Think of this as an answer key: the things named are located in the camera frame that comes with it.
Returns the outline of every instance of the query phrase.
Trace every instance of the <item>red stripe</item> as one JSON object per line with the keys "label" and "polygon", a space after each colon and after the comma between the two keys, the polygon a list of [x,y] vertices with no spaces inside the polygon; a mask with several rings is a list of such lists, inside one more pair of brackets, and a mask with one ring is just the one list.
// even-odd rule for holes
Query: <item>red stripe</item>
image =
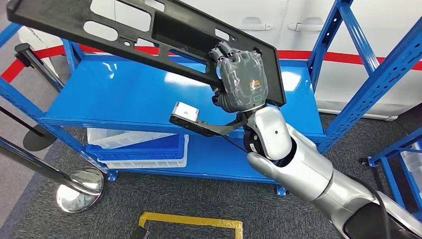
{"label": "red stripe", "polygon": [[[103,52],[101,50],[95,49],[93,47],[81,45],[80,47],[84,52]],[[158,48],[153,46],[135,46],[136,50],[151,54],[157,55]],[[42,59],[46,57],[52,57],[57,55],[64,55],[65,51],[63,46],[55,46],[51,48],[46,48],[42,50],[38,50],[34,52],[35,55]],[[287,51],[287,50],[279,50],[277,52],[279,59],[296,59],[296,60],[307,60],[310,56],[310,51]],[[378,61],[381,63],[384,61],[384,57],[377,57]],[[340,63],[349,63],[349,64],[358,64],[362,65],[362,60],[358,55],[352,54],[345,54],[345,53],[336,53],[336,52],[327,52],[324,56],[324,61],[332,61],[332,62],[340,62]],[[22,71],[24,65],[21,61],[16,59],[1,75],[1,77],[8,83],[12,82],[12,80]],[[417,62],[413,68],[413,70],[422,71],[422,61]]]}

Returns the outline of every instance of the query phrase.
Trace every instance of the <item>black cable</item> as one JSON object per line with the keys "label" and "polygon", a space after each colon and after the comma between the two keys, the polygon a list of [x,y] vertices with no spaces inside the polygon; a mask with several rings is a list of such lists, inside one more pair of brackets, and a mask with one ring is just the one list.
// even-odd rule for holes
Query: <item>black cable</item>
{"label": "black cable", "polygon": [[390,239],[391,235],[390,235],[390,221],[389,221],[389,217],[387,214],[387,210],[385,209],[385,205],[384,202],[382,201],[380,195],[377,193],[377,191],[375,191],[371,186],[369,186],[367,183],[365,183],[364,181],[353,177],[351,175],[347,175],[349,178],[357,181],[358,183],[362,184],[364,187],[366,187],[373,195],[374,197],[378,200],[378,203],[380,204],[380,209],[381,209],[381,213],[382,213],[382,217],[383,217],[383,221],[384,221],[384,230],[385,230],[385,239]]}
{"label": "black cable", "polygon": [[231,141],[226,135],[222,135],[222,137],[225,138],[225,140],[227,140],[229,143],[233,144],[234,146],[242,150],[243,152],[248,153],[248,151],[246,151],[245,149],[237,145],[235,142]]}

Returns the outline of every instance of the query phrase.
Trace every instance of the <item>storage bin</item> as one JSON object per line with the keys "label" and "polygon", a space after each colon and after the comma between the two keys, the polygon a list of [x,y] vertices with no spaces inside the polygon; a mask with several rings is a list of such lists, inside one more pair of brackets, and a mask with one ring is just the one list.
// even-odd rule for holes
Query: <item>storage bin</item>
{"label": "storage bin", "polygon": [[87,134],[88,144],[98,145],[104,149],[120,148],[174,135],[173,133],[126,131],[105,128],[88,128]]}
{"label": "storage bin", "polygon": [[116,149],[87,145],[86,151],[110,169],[185,167],[188,135],[172,135]]}
{"label": "storage bin", "polygon": [[[413,149],[421,150],[422,141],[412,145]],[[422,198],[422,153],[403,151],[400,153],[409,172],[412,174],[419,189],[419,195]]]}

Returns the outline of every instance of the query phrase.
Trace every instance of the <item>gray robotic hand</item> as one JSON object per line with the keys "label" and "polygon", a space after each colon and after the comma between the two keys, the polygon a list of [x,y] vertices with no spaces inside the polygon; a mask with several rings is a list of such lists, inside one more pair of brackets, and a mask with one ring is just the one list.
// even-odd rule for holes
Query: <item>gray robotic hand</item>
{"label": "gray robotic hand", "polygon": [[244,112],[265,104],[267,77],[261,54],[240,51],[220,43],[210,52],[217,62],[224,89],[216,90],[214,103],[226,112]]}

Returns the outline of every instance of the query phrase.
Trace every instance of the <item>shelf board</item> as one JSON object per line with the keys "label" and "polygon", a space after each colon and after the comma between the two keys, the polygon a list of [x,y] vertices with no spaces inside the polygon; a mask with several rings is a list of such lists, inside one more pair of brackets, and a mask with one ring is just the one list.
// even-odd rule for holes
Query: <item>shelf board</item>
{"label": "shelf board", "polygon": [[[174,60],[205,69],[182,57]],[[287,98],[283,116],[314,141],[324,138],[306,63],[280,64]],[[87,54],[43,119],[55,125],[193,134],[169,123],[178,101],[198,108],[199,118],[209,124],[226,124],[235,118],[214,106],[212,96],[204,83],[113,55]],[[243,130],[230,136],[243,137]]]}

